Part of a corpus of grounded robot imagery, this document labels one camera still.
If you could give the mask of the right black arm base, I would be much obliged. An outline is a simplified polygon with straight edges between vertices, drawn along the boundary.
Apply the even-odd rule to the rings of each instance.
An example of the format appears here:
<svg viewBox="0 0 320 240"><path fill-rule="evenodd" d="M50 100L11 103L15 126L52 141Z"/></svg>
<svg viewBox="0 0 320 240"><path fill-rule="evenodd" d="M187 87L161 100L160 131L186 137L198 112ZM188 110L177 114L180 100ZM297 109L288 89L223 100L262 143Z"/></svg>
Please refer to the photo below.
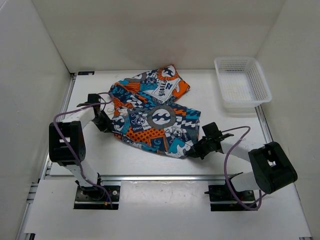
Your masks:
<svg viewBox="0 0 320 240"><path fill-rule="evenodd" d="M225 185L209 185L208 190L204 194L209 196L211 212L239 212L246 211L231 194L228 186ZM257 207L257 200L252 190L235 192L236 196L250 208Z"/></svg>

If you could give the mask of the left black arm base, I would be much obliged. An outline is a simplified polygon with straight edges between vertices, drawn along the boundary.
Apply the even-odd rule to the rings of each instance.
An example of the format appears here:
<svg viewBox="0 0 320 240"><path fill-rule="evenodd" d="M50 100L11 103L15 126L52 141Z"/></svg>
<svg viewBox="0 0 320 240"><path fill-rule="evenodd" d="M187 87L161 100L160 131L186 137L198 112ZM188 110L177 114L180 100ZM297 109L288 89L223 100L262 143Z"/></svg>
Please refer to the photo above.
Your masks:
<svg viewBox="0 0 320 240"><path fill-rule="evenodd" d="M77 187L73 208L75 210L118 210L121 186L120 185L104 185L111 200L107 194L98 189L83 190Z"/></svg>

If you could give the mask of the colourful patterned shorts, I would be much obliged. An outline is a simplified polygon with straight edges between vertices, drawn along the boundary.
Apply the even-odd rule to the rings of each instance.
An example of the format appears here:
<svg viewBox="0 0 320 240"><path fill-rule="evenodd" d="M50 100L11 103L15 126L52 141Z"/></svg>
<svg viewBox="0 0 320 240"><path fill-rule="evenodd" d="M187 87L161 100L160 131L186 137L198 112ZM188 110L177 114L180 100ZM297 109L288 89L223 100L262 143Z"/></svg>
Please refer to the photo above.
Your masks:
<svg viewBox="0 0 320 240"><path fill-rule="evenodd" d="M116 138L144 151L184 158L199 140L199 110L177 103L190 85L171 64L114 83Z"/></svg>

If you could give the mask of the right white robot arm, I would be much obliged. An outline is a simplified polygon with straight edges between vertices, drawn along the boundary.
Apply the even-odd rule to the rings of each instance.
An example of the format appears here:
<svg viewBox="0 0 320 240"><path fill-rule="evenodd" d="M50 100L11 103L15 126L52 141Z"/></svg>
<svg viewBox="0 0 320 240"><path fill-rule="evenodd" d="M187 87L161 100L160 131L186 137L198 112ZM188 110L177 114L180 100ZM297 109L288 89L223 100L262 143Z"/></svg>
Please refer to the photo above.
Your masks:
<svg viewBox="0 0 320 240"><path fill-rule="evenodd" d="M204 136L195 143L186 156L204 159L209 153L225 155L223 171L225 175L224 193L230 200L238 199L243 191L262 191L270 195L298 180L298 174L278 142L256 143L245 136L236 137L221 131L215 122L202 127ZM228 158L235 156L251 165L251 172L228 176Z"/></svg>

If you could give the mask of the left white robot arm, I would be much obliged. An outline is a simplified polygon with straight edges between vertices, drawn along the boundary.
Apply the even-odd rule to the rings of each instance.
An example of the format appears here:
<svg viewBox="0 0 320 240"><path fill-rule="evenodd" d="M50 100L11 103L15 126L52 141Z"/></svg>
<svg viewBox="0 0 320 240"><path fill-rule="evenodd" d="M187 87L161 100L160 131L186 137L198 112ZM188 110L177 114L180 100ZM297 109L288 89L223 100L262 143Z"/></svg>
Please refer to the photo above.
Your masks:
<svg viewBox="0 0 320 240"><path fill-rule="evenodd" d="M102 133L115 129L104 107L112 101L105 101L103 93L90 93L87 101L77 109L57 114L49 125L49 158L53 163L69 170L76 178L78 187L95 201L105 199L110 203L108 190L102 185L98 172L86 160L86 144L83 130L93 123Z"/></svg>

